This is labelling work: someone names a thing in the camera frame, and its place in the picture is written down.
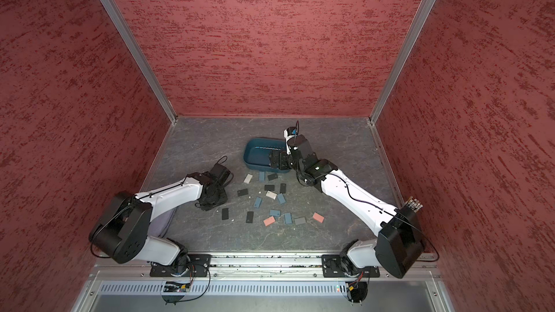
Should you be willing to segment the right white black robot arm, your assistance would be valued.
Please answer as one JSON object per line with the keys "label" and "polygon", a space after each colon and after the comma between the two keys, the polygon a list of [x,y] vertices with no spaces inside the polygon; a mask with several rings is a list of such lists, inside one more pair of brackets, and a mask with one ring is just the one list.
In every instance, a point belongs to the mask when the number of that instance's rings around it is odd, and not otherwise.
{"label": "right white black robot arm", "polygon": [[302,155],[299,148],[273,150],[270,167],[292,169],[299,183],[312,186],[340,202],[357,216],[374,234],[370,241],[355,240],[340,254],[341,270],[359,275],[366,267],[381,267],[397,279],[405,277],[425,250],[425,235],[417,212],[422,204],[408,200],[397,208],[362,189],[329,160],[317,159],[314,153]]}

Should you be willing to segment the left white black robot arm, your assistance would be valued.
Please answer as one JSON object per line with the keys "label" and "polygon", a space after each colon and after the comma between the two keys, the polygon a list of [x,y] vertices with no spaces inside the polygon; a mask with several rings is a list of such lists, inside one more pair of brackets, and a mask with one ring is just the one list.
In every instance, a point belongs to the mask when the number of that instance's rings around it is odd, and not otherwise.
{"label": "left white black robot arm", "polygon": [[89,235],[90,251],[118,264],[148,261],[174,277],[192,274],[192,263],[184,245],[149,234],[151,223],[162,214],[192,202],[208,211],[227,202],[225,187],[233,178],[229,170],[216,168],[192,173],[184,179],[149,192],[120,192],[105,208]]}

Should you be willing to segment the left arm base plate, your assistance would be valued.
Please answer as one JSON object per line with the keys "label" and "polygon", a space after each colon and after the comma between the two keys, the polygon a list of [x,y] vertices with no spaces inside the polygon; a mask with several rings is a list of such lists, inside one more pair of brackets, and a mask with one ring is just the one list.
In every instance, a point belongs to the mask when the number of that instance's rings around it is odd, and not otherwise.
{"label": "left arm base plate", "polygon": [[167,266],[152,263],[150,277],[207,277],[211,258],[209,254],[179,254]]}

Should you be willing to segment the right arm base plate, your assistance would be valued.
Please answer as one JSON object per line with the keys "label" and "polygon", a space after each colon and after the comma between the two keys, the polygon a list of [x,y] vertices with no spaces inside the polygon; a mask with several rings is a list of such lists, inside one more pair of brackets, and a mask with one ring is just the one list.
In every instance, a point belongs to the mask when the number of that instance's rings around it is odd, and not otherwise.
{"label": "right arm base plate", "polygon": [[340,255],[322,255],[322,271],[326,278],[346,278],[358,279],[360,276],[363,278],[377,278],[380,277],[379,267],[364,267],[358,268],[348,261],[347,257]]}

